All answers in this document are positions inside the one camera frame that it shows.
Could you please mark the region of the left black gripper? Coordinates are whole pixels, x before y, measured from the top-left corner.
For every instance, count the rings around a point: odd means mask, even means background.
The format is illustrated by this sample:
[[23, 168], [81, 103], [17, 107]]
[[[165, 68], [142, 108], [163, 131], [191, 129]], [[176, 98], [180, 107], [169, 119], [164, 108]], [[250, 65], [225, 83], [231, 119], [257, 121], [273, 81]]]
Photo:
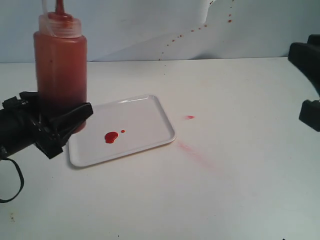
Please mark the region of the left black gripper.
[[91, 103], [60, 115], [50, 116], [41, 108], [39, 93], [23, 91], [2, 102], [1, 159], [35, 145], [47, 158], [63, 152], [62, 147], [93, 115]]

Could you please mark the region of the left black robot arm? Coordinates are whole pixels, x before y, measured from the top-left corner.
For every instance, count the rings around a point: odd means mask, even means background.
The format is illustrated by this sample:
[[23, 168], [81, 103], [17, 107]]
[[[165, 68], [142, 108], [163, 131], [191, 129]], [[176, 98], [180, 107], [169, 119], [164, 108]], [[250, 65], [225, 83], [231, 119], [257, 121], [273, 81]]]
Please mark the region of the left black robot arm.
[[63, 152], [71, 135], [93, 115], [89, 102], [49, 117], [40, 107], [38, 92], [23, 91], [2, 102], [0, 110], [0, 158], [36, 146], [48, 159]]

